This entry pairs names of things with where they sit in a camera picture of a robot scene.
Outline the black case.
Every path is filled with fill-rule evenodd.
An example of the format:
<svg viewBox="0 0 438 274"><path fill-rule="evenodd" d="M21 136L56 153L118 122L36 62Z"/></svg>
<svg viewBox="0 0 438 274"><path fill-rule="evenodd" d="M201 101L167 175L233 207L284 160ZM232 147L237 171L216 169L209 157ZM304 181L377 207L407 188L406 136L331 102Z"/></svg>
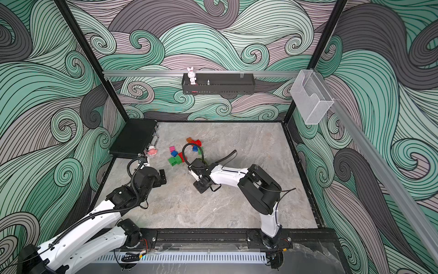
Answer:
<svg viewBox="0 0 438 274"><path fill-rule="evenodd" d="M117 158L134 159L151 144L158 123L148 119L130 119L109 149Z"/></svg>

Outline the clear acrylic wall holder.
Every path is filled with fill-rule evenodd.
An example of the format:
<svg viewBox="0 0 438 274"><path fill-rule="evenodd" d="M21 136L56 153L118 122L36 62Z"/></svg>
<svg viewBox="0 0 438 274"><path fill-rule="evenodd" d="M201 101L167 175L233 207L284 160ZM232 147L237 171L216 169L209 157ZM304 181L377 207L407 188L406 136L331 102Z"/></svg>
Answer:
<svg viewBox="0 0 438 274"><path fill-rule="evenodd" d="M334 103L323 76L314 70L301 70L290 94L305 124L318 124Z"/></svg>

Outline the right wall aluminium rail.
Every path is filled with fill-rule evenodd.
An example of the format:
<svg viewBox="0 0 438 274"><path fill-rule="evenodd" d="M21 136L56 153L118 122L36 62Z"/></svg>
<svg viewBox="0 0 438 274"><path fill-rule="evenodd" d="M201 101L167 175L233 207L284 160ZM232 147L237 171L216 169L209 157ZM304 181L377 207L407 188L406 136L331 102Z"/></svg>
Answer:
<svg viewBox="0 0 438 274"><path fill-rule="evenodd" d="M376 177L382 182L397 203L401 212L414 229L424 247L427 249L434 262L438 262L438 232L430 220L426 217L423 210L413 200L410 194L403 187L402 182L393 172L391 167L383 159L374 145L370 142L364 132L359 129L356 123L351 119L348 110L342 105L341 101L335 97L330 90L324 77L318 73L314 73L317 82L322 86L324 97L329 97L333 102L332 107L338 118L349 132L352 140L357 144L363 157L368 161L370 167L374 170Z"/></svg>

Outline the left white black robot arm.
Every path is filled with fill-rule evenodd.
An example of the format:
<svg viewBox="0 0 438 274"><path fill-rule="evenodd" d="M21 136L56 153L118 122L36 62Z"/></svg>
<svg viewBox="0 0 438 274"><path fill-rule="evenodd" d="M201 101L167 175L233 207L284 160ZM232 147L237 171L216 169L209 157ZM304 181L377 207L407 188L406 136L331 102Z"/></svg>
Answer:
<svg viewBox="0 0 438 274"><path fill-rule="evenodd" d="M153 188L166 184L164 170L135 160L130 181L113 190L85 217L39 246L28 245L18 256L18 274L76 274L101 256L121 247L147 244L140 228L123 215L147 202Z"/></svg>

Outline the red long lego brick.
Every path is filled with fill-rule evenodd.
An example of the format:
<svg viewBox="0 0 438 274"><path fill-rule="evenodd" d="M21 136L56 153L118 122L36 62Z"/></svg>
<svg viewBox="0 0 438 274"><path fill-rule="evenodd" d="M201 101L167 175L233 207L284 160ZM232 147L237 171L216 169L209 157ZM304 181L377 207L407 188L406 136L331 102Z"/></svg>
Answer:
<svg viewBox="0 0 438 274"><path fill-rule="evenodd" d="M184 162L185 162L185 158L183 157L183 153L182 153L182 152L179 153L178 156L179 156L180 159L181 159L181 163L184 163Z"/></svg>

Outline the white pink bunny figurine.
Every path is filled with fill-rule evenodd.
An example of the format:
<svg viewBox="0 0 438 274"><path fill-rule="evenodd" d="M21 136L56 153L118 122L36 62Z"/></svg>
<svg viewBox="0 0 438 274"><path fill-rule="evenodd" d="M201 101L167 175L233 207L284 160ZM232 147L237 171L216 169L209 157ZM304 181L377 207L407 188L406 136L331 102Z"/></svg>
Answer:
<svg viewBox="0 0 438 274"><path fill-rule="evenodd" d="M196 78L196 72L194 71L194 68L193 67L188 67L187 71L188 71L187 75L188 75L190 84L191 85L195 85L197 78Z"/></svg>

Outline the pink small toy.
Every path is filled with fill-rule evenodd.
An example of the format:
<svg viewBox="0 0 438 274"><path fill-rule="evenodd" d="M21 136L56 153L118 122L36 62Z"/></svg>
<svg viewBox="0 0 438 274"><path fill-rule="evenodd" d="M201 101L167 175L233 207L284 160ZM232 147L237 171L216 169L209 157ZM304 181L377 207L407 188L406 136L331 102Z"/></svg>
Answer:
<svg viewBox="0 0 438 274"><path fill-rule="evenodd" d="M147 155L154 156L157 153L158 153L158 149L155 146L149 146L148 147Z"/></svg>

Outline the black wall shelf tray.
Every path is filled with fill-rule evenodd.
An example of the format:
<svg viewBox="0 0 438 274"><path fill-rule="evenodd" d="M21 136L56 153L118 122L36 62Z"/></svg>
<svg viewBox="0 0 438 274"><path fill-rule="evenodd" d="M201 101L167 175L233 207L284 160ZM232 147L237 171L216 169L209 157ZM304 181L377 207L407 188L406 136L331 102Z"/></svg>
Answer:
<svg viewBox="0 0 438 274"><path fill-rule="evenodd" d="M181 85L187 95L253 94L256 86L253 74L196 73L195 84L191 84L187 73Z"/></svg>

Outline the green lego brick left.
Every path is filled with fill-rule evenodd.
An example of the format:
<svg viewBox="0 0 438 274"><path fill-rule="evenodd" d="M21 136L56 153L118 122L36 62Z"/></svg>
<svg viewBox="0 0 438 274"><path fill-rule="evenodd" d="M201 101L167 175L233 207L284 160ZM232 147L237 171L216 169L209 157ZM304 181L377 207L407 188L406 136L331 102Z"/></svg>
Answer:
<svg viewBox="0 0 438 274"><path fill-rule="evenodd" d="M181 157L179 155L177 155L175 157L169 158L168 162L170 163L171 166L175 166L175 165L181 164L183 161L182 161Z"/></svg>

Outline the horizontal aluminium rail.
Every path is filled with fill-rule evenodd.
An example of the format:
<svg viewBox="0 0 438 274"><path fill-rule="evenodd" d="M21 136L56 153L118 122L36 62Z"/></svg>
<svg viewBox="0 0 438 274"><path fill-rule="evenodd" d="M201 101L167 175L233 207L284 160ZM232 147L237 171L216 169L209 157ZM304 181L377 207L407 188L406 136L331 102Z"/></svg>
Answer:
<svg viewBox="0 0 438 274"><path fill-rule="evenodd" d="M197 70L196 74L253 74L255 78L292 78L297 77L300 71L221 71ZM103 75L110 77L180 77L184 70L104 70Z"/></svg>

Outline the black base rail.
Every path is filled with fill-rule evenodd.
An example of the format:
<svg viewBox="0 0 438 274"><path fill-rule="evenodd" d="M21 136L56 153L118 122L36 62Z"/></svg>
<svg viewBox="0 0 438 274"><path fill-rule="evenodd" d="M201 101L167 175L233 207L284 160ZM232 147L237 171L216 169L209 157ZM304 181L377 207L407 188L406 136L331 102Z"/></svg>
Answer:
<svg viewBox="0 0 438 274"><path fill-rule="evenodd" d="M338 237L330 228L282 228L273 238L258 228L142 228L149 247L163 244L242 244L249 249L288 248L294 243L336 242Z"/></svg>

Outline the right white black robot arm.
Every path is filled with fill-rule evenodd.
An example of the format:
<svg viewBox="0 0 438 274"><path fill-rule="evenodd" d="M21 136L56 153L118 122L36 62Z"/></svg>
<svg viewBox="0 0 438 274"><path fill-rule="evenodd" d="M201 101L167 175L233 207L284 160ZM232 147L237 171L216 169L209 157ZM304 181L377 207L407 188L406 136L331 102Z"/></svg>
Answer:
<svg viewBox="0 0 438 274"><path fill-rule="evenodd" d="M226 157L207 164L204 151L196 143L187 143L181 149L181 157L195 178L193 185L203 194L206 190L215 192L222 186L239 189L249 204L260 214L263 245L274 249L279 247L282 226L279 223L278 208L281 200L295 188L284 190L259 165L236 169L222 165L223 161L236 155L233 150Z"/></svg>

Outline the red lego brick back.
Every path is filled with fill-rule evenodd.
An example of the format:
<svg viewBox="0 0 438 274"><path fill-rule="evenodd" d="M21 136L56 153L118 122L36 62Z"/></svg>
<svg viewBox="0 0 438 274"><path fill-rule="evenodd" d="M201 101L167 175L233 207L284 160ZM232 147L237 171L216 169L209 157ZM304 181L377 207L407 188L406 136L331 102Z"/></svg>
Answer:
<svg viewBox="0 0 438 274"><path fill-rule="evenodd" d="M201 143L200 140L193 140L193 141L191 142L191 144L192 144L192 145L195 144L195 145L198 146L198 147L201 147L201 146L202 146L202 143Z"/></svg>

